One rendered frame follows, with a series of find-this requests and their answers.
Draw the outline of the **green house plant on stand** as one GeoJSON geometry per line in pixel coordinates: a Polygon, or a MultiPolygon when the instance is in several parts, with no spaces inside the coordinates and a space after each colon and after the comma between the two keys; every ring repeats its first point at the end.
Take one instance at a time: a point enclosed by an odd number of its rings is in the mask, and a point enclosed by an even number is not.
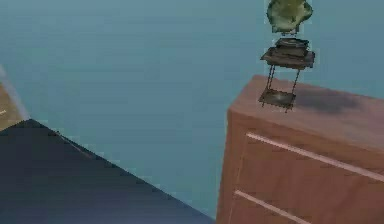
{"type": "Polygon", "coordinates": [[[268,22],[272,32],[280,33],[281,37],[261,56],[261,60],[270,66],[265,89],[259,98],[262,105],[281,107],[285,112],[293,108],[296,99],[294,91],[300,72],[312,68],[314,64],[315,53],[309,50],[309,41],[296,37],[300,24],[312,14],[313,8],[307,0],[270,0],[266,10],[268,22]],[[296,70],[290,92],[272,88],[276,67],[296,70]]]}

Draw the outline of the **brown chest of drawers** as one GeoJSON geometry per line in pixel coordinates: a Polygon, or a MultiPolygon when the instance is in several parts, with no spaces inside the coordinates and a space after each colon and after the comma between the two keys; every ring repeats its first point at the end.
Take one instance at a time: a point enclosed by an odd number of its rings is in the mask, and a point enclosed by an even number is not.
{"type": "Polygon", "coordinates": [[[255,75],[228,109],[216,224],[384,224],[384,100],[255,75]]]}

